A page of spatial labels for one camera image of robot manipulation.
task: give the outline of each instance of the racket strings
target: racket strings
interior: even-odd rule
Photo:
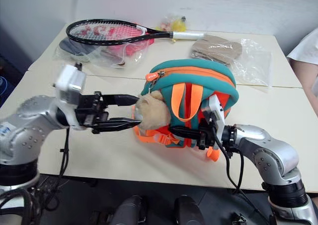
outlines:
[[[136,26],[119,22],[86,22],[73,27],[70,34],[85,40],[123,40],[143,35]]]

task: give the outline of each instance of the tennis racket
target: tennis racket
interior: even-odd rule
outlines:
[[[122,45],[155,38],[197,40],[204,35],[196,32],[159,31],[111,19],[81,20],[69,25],[66,33],[71,40],[89,45]]]

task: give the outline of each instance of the orange zipper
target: orange zipper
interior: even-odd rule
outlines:
[[[216,72],[214,70],[209,69],[202,69],[198,67],[192,67],[192,66],[184,66],[184,67],[173,67],[173,68],[167,68],[164,70],[158,70],[155,73],[150,73],[146,75],[147,81],[153,81],[155,83],[159,78],[170,75],[170,74],[190,74],[190,75],[200,75],[200,76],[211,76],[215,77],[221,81],[227,82],[233,87],[234,84],[231,81],[229,77],[226,75],[223,75],[222,73]]]

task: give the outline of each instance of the person's arm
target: person's arm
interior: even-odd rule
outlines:
[[[295,75],[303,86],[305,94],[318,116],[318,98],[312,92],[312,86],[318,76],[318,65],[291,59],[291,66]]]

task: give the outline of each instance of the backpack handle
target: backpack handle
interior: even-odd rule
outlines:
[[[173,85],[171,96],[171,109],[173,114],[181,121],[187,122],[191,120],[198,112],[203,94],[203,86],[193,84],[191,90],[190,116],[189,118],[180,118],[179,109],[184,93],[185,83],[177,83]]]

